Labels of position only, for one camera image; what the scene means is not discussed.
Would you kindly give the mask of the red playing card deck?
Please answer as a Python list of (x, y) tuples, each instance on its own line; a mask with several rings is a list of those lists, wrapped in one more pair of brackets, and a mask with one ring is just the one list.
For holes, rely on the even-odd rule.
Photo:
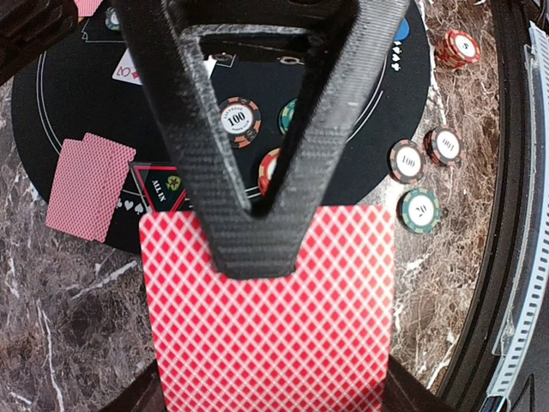
[(394, 217), (321, 207), (288, 277), (216, 272), (191, 212), (139, 225), (154, 347), (171, 411), (378, 411), (388, 370)]

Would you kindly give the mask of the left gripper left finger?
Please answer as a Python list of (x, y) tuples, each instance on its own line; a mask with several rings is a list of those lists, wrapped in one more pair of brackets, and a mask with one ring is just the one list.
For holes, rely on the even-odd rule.
[(154, 360), (103, 412), (166, 412), (158, 363)]

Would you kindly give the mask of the triangular red dealer button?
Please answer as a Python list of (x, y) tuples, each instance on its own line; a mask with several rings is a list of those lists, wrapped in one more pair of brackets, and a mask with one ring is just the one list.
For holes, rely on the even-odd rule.
[(142, 200), (153, 212), (175, 212), (186, 200), (178, 169), (166, 162), (130, 163), (130, 172)]

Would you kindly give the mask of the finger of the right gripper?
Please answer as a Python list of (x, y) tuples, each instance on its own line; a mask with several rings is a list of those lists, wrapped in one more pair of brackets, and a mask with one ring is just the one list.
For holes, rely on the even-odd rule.
[(407, 1), (116, 1), (215, 268), (290, 275)]

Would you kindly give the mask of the red card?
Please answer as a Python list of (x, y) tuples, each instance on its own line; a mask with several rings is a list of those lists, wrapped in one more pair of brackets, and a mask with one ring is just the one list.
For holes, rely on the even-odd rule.
[(100, 194), (104, 197), (118, 196), (136, 150), (92, 133), (86, 133), (83, 141), (94, 156), (94, 176), (99, 180)]
[(75, 0), (77, 14), (79, 17), (93, 16), (103, 0)]
[(51, 186), (45, 224), (85, 240), (96, 239), (100, 202), (99, 180), (94, 176), (94, 156), (83, 139), (66, 139)]

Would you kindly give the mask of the green poker chip stack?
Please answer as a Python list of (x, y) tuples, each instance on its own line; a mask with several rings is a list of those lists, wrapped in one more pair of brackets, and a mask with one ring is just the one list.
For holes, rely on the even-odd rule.
[(408, 231), (416, 234), (429, 233), (439, 221), (439, 201), (433, 191), (415, 188), (401, 196), (397, 214)]

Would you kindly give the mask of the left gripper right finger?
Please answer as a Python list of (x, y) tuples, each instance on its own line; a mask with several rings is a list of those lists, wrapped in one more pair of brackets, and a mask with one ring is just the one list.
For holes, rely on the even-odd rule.
[(383, 390), (383, 410), (443, 412), (450, 411), (450, 406), (430, 393), (398, 360), (389, 358)]

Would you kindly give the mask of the red poker chip stack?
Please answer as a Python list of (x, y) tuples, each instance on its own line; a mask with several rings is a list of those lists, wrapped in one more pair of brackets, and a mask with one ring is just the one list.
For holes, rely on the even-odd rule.
[(480, 47), (470, 34), (450, 29), (437, 41), (435, 56), (443, 67), (457, 70), (479, 62)]

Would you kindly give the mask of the blue small blind button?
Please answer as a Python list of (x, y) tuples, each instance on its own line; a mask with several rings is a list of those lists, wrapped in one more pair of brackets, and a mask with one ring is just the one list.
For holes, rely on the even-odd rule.
[(408, 35), (410, 33), (410, 27), (409, 27), (409, 23), (407, 21), (406, 18), (404, 18), (402, 21), (401, 21), (401, 24), (395, 34), (395, 37), (394, 37), (394, 42), (397, 43), (397, 42), (402, 42), (403, 40), (405, 40)]

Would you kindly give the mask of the three of diamonds card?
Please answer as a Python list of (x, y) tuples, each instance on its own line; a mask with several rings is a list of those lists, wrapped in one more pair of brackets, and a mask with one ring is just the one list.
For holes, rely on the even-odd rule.
[(112, 73), (112, 80), (135, 84), (138, 86), (142, 85), (129, 49), (125, 50), (123, 56), (120, 58), (117, 66), (115, 67), (115, 70)]

